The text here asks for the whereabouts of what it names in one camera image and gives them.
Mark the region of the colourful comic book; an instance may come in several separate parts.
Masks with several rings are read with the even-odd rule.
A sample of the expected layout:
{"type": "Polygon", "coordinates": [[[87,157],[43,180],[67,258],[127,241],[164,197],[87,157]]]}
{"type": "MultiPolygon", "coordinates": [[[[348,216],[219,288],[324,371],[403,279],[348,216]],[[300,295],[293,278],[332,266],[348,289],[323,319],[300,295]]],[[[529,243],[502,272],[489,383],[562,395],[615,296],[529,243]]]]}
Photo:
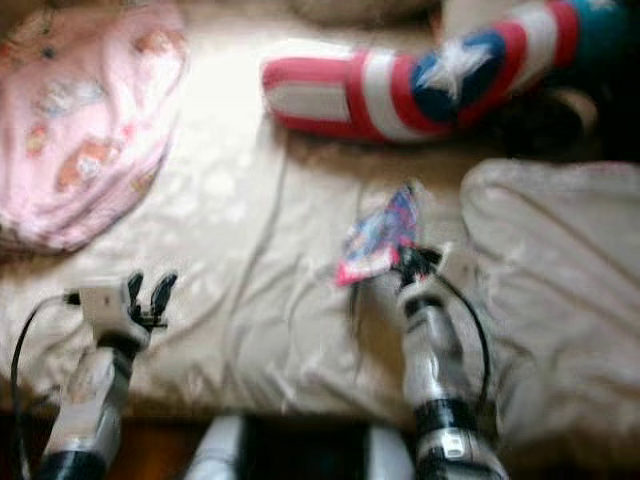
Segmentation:
{"type": "Polygon", "coordinates": [[[402,248],[419,238],[419,218],[416,184],[403,184],[383,207],[349,229],[335,265],[335,284],[353,285],[396,268],[402,248]]]}

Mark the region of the cream patterned bed sheet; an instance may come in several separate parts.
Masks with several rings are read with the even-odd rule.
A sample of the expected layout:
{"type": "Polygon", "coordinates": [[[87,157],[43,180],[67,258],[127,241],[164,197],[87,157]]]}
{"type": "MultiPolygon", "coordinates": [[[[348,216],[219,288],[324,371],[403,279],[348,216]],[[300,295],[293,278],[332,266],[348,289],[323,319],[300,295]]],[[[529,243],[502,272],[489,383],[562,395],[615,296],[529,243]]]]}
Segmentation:
{"type": "Polygon", "coordinates": [[[314,140],[266,119],[259,72],[276,50],[307,52],[317,40],[419,47],[429,40],[421,29],[323,31],[250,1],[182,10],[189,63],[168,160],[140,206],[82,250],[3,262],[1,370],[42,298],[136,270],[148,279],[175,271],[170,326],[138,362],[134,412],[406,421],[392,302],[374,288],[335,285],[340,246],[362,215],[417,180],[428,241],[471,247],[463,179],[503,157],[475,143],[314,140]]]}

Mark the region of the cream satin pillow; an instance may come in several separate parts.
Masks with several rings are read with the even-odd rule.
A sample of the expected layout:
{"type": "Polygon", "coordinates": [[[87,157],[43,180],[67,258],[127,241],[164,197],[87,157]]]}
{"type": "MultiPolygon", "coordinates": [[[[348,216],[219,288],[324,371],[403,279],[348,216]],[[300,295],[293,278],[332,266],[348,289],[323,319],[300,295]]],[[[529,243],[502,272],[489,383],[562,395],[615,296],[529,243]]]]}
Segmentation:
{"type": "Polygon", "coordinates": [[[640,468],[640,165],[490,159],[461,200],[500,453],[640,468]]]}

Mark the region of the silver robot left leg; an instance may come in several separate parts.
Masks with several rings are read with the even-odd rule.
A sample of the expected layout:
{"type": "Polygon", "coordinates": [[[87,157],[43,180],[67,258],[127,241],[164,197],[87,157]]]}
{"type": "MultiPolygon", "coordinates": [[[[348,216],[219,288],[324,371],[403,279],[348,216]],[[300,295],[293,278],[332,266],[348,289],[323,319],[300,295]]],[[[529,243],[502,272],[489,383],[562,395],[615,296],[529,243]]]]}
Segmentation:
{"type": "Polygon", "coordinates": [[[212,420],[193,453],[183,480],[238,480],[246,429],[242,415],[221,415],[212,420]]]}

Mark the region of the pink cartoon print blanket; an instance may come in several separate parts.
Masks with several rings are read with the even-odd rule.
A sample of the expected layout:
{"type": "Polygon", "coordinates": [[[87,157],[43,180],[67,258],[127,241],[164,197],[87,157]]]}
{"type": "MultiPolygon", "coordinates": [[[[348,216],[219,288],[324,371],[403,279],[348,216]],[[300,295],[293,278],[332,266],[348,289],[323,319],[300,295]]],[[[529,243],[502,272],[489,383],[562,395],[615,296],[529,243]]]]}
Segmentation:
{"type": "Polygon", "coordinates": [[[0,55],[0,242],[86,247],[150,191],[189,60],[173,0],[45,8],[0,55]]]}

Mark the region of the red white blue star bolster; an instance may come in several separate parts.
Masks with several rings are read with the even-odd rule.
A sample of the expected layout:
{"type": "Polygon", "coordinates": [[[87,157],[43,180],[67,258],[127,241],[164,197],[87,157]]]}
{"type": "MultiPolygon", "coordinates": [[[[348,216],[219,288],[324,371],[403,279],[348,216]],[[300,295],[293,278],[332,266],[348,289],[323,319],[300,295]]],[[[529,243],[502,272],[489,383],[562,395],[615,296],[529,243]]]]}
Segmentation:
{"type": "Polygon", "coordinates": [[[416,145],[640,44],[640,3],[532,0],[433,50],[319,44],[262,64],[270,118],[335,140],[416,145]]]}

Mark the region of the black and beige plush toy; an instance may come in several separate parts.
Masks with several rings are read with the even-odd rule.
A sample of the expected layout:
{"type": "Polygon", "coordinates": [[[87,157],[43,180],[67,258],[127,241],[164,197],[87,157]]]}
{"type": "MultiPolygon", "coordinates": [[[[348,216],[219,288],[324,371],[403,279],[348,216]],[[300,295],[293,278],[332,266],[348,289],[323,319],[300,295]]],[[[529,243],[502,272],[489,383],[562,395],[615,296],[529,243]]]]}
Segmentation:
{"type": "Polygon", "coordinates": [[[549,163],[640,163],[640,92],[554,87],[500,111],[506,154],[549,163]]]}

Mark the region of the beige pillow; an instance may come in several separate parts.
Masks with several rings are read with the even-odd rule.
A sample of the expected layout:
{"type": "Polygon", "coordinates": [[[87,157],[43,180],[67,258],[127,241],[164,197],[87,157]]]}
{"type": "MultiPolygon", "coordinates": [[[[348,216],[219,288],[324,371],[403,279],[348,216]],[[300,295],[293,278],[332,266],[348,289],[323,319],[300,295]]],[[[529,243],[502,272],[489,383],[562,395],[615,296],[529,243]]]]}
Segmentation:
{"type": "Polygon", "coordinates": [[[442,0],[282,0],[298,18],[325,27],[394,26],[425,17],[442,0]]]}

